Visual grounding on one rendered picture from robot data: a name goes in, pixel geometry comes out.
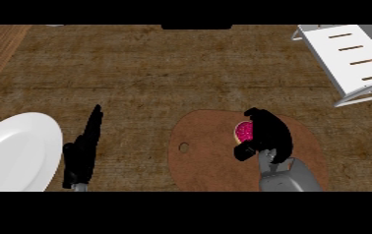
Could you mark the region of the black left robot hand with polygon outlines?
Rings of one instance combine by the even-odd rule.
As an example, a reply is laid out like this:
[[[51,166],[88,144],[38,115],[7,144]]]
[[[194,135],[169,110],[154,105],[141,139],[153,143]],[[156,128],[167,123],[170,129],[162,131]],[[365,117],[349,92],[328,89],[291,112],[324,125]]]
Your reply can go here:
[[[89,185],[95,169],[102,119],[102,107],[101,105],[97,105],[88,120],[83,134],[77,137],[73,143],[67,143],[63,147],[64,189],[73,189],[73,185],[79,183]]]

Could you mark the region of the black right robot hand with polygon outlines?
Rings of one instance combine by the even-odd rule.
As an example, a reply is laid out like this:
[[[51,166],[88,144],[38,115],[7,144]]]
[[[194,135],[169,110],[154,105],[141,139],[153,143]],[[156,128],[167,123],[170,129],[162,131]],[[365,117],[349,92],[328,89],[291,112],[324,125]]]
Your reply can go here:
[[[293,154],[294,144],[291,131],[284,121],[266,110],[256,107],[244,112],[253,122],[253,140],[234,148],[234,156],[240,161],[249,160],[259,151],[277,149],[272,163],[283,163]]]

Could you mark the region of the pink frosted cupcake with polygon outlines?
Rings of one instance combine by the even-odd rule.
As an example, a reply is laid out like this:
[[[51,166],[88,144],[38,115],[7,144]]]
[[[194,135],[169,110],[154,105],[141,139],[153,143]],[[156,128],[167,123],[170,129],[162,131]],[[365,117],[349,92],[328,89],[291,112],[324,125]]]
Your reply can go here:
[[[240,144],[246,141],[253,140],[253,122],[252,121],[243,121],[237,124],[235,129],[234,129],[234,137]]]

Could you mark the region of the round brown cutting board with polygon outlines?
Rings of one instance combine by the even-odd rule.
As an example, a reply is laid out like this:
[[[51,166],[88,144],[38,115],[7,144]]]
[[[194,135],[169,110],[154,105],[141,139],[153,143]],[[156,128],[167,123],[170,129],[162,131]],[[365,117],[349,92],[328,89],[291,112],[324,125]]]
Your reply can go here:
[[[259,191],[259,157],[234,157],[241,112],[197,110],[179,120],[169,143],[169,168],[182,191]]]

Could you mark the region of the white tiered basket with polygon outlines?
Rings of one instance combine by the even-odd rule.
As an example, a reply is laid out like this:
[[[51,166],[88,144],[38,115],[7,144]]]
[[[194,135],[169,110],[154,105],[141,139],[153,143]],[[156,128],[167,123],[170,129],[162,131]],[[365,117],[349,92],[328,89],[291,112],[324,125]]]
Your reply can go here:
[[[342,107],[372,100],[372,38],[359,25],[299,25],[303,40],[342,95]]]

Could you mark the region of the white plate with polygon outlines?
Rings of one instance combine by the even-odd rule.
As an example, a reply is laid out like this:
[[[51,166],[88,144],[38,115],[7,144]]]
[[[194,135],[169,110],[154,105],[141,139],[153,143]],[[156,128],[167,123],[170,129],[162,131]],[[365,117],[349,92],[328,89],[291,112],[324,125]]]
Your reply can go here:
[[[63,132],[43,113],[27,112],[0,122],[0,192],[43,192],[63,152]]]

